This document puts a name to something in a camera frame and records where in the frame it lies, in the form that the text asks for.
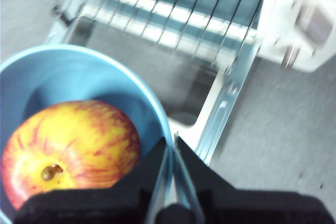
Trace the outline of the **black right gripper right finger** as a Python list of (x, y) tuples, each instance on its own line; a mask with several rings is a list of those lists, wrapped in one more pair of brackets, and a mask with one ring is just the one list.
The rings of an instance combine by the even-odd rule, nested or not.
[(238, 189), (209, 168), (179, 136), (181, 190), (201, 223), (332, 223), (321, 200), (292, 191)]

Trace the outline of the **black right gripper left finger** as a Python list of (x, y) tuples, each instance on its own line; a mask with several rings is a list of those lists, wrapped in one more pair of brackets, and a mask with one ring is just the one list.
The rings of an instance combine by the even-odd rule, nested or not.
[(166, 140), (161, 138), (115, 185), (59, 189), (30, 197), (14, 223), (144, 223), (151, 203), (163, 204)]

